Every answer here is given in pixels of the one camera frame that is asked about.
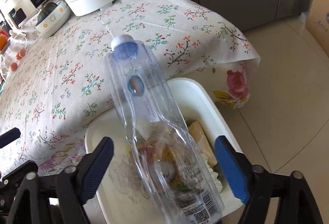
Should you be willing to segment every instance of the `cardboard box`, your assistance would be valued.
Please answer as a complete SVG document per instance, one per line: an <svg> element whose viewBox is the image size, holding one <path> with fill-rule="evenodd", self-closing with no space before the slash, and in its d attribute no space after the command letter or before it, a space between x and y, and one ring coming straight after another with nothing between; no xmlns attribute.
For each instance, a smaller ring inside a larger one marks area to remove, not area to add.
<svg viewBox="0 0 329 224"><path fill-rule="evenodd" d="M329 56L329 0L313 0L306 28Z"/></svg>

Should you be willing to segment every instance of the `silver bolt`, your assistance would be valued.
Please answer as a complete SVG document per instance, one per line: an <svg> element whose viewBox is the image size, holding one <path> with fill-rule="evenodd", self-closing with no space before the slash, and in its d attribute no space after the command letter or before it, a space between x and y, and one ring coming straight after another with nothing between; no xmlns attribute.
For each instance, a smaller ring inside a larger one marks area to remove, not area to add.
<svg viewBox="0 0 329 224"><path fill-rule="evenodd" d="M303 178L303 174L299 171L294 171L292 173L293 177L297 178L297 179L302 179Z"/></svg>
<svg viewBox="0 0 329 224"><path fill-rule="evenodd" d="M30 172L29 174L27 174L25 177L27 180L32 180L37 176L37 174L35 172Z"/></svg>
<svg viewBox="0 0 329 224"><path fill-rule="evenodd" d="M71 174L73 173L75 170L77 170L77 168L74 165L69 165L64 169L64 172L66 174Z"/></svg>
<svg viewBox="0 0 329 224"><path fill-rule="evenodd" d="M252 167L252 170L256 173L263 173L264 172L264 168L261 165L254 165Z"/></svg>

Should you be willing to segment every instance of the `floral tablecloth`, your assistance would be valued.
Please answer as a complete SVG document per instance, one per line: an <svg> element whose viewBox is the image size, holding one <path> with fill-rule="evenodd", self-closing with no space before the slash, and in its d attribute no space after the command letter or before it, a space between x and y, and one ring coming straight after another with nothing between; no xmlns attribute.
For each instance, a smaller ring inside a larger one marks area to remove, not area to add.
<svg viewBox="0 0 329 224"><path fill-rule="evenodd" d="M148 45L167 79L195 79L232 108L248 100L247 80L260 60L230 22L189 0L116 0L107 11L72 15L48 39L37 37L35 24L36 17L22 28L27 53L0 99L0 133L21 131L0 149L2 175L27 160L43 175L81 159L88 124L113 107L103 57L115 35Z"/></svg>

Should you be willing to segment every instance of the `plastic bottle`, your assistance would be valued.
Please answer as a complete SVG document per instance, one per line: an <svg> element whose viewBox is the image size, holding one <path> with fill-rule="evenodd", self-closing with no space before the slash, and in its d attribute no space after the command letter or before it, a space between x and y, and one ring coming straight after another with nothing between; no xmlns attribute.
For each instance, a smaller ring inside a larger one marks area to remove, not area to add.
<svg viewBox="0 0 329 224"><path fill-rule="evenodd" d="M107 55L111 94L136 169L166 223L212 224L223 202L152 51L129 35Z"/></svg>

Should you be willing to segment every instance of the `grout line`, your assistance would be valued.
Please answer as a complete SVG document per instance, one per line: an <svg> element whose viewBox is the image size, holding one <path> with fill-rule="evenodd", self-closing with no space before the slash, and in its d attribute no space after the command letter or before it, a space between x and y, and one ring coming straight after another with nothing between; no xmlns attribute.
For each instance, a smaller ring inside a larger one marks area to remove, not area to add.
<svg viewBox="0 0 329 224"><path fill-rule="evenodd" d="M318 57L323 61L323 63L326 65L327 69L329 70L329 67L327 65L327 63L325 62L325 60L320 56L320 54L310 45L310 43L303 37L303 35L299 32L297 32L292 26L290 26L290 24L286 21L286 24L293 29L309 46L310 49L312 49L317 55Z"/></svg>
<svg viewBox="0 0 329 224"><path fill-rule="evenodd" d="M269 167L269 163L266 161L265 155L263 154L262 149L259 147L259 144L258 144L257 140L255 139L254 134L251 132L251 129L250 129L249 125L247 124L247 122L246 122L246 120L244 119L244 117L243 117L242 113L240 112L240 110L237 109L237 111L239 112L239 114L241 115L242 119L243 119L244 122L246 123L246 125L247 125L247 127L248 127L248 129L249 129L249 131L250 131L250 133L251 133L251 135L252 135L252 137L254 138L254 140L255 140L255 142L256 142L256 144L257 144L259 150L261 151L261 154L262 154L262 156L263 156L263 158L264 158L264 160L265 160L265 162L266 162L266 164L267 164L267 166L268 166L268 168L269 168L270 173L272 173L271 168Z"/></svg>
<svg viewBox="0 0 329 224"><path fill-rule="evenodd" d="M315 136L298 152L296 153L289 161L287 161L283 166L281 166L279 169L277 169L273 174L275 174L276 172L278 172L281 168L283 168L287 163L289 163L292 159L294 159L302 150L304 150L306 148L307 145L309 145L311 143L312 140L315 139L315 137L318 135L318 133L320 133L320 131L324 128L324 126L329 122L329 120L327 120L325 122L325 124L320 128L320 130L315 134Z"/></svg>

